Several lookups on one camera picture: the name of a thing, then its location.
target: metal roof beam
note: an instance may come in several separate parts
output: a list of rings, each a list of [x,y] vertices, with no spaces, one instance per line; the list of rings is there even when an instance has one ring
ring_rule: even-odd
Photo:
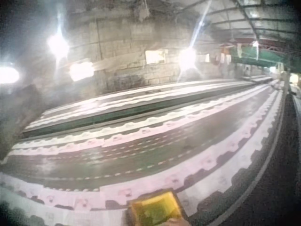
[[[208,1],[208,0],[200,0],[200,1],[197,1],[197,2],[195,2],[195,3],[193,3],[193,4],[190,4],[190,5],[186,6],[185,8],[181,9],[181,11],[179,11],[177,14],[179,14],[179,13],[181,13],[181,12],[183,12],[183,11],[186,11],[186,10],[188,10],[188,9],[190,9],[190,8],[193,8],[193,7],[195,7],[195,6],[199,5],[199,4],[202,4],[202,3],[204,3],[205,1]]]
[[[234,30],[234,31],[246,31],[246,30],[252,30],[252,28],[232,28],[232,29],[214,29],[214,30],[211,30],[210,32],[229,32],[231,30]]]
[[[264,7],[280,7],[280,6],[286,6],[287,3],[273,3],[273,4],[265,4]],[[261,8],[262,4],[254,4],[254,5],[241,5],[241,8],[245,9],[245,8]],[[211,15],[215,15],[215,14],[219,14],[219,13],[223,13],[226,11],[233,11],[233,10],[237,10],[237,7],[231,7],[231,8],[225,8],[225,9],[221,9],[221,10],[217,10],[211,13],[207,13],[207,16],[211,16]]]
[[[252,31],[256,37],[257,40],[259,40],[259,35],[256,33],[256,30],[255,30],[255,27],[254,27],[254,24],[252,23],[252,21],[250,20],[250,18],[248,17],[246,11],[245,11],[245,8],[243,8],[243,6],[239,3],[238,0],[232,0],[232,2],[234,2],[234,4],[237,5],[239,11],[244,15],[245,19],[247,20],[247,22],[250,24],[251,28],[252,28]]]
[[[283,23],[298,23],[298,21],[294,20],[294,19],[250,18],[250,20],[251,21],[271,21],[271,22],[283,22]],[[211,23],[211,25],[226,24],[226,23],[237,23],[237,22],[243,22],[243,21],[246,21],[246,19],[225,20],[225,21]]]
[[[268,31],[268,32],[278,32],[278,33],[287,33],[287,34],[300,34],[301,32],[294,32],[294,31],[283,31],[283,30],[276,30],[270,28],[256,28],[258,31]]]

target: stone wall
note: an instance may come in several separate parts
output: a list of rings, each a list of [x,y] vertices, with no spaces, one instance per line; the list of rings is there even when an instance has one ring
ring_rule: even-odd
[[[177,81],[178,56],[189,46],[193,26],[167,16],[153,16],[139,22],[128,8],[98,9],[71,14],[66,27],[70,46],[68,61],[60,70],[43,76],[48,107],[89,99],[100,94]],[[203,36],[206,41],[213,41]],[[197,40],[198,54],[212,51],[215,44]],[[165,50],[165,63],[146,64],[146,50]],[[92,78],[73,82],[68,74],[74,62],[93,62]],[[201,79],[221,77],[218,66],[200,63]]]
[[[0,96],[0,160],[19,139],[19,134],[45,110],[41,94],[33,86]]]

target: brick wall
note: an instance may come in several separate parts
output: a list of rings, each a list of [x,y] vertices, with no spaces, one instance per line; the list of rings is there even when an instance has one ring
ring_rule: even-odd
[[[67,21],[64,28],[70,46],[67,60],[56,64],[45,50],[40,51],[43,57],[34,54],[24,57],[30,73],[34,73],[30,83],[42,93],[48,108],[108,92],[177,81],[179,51],[189,46],[194,29],[188,22],[176,23],[162,15],[139,22],[133,10],[126,6],[81,11],[70,14]],[[201,38],[212,40],[205,35]],[[216,44],[200,40],[194,46],[198,54],[215,47]],[[166,50],[166,62],[147,65],[145,51],[156,49]],[[83,60],[93,62],[95,75],[73,82],[69,76],[70,65]],[[199,71],[191,74],[199,74],[202,79],[223,76],[219,66],[210,63],[198,62],[197,68]]]

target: bright light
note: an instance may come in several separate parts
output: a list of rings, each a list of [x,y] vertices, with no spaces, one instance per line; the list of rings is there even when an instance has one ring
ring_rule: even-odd
[[[276,72],[276,67],[270,67],[269,71],[272,72],[272,73],[275,73]]]
[[[258,17],[258,14],[256,12],[250,12],[250,16],[252,18]]]
[[[196,52],[192,48],[182,50],[179,54],[179,65],[182,70],[194,68],[196,61]]]
[[[291,73],[290,82],[291,83],[298,83],[299,76],[297,74]]]
[[[19,78],[19,72],[15,68],[0,67],[0,84],[15,83]]]
[[[54,36],[51,36],[48,39],[48,45],[57,60],[60,60],[68,55],[69,46],[61,34],[58,33]]]
[[[70,67],[70,76],[73,81],[79,81],[84,78],[92,77],[93,75],[94,75],[94,68],[91,62],[73,64]]]
[[[259,47],[258,41],[253,42],[253,47]]]

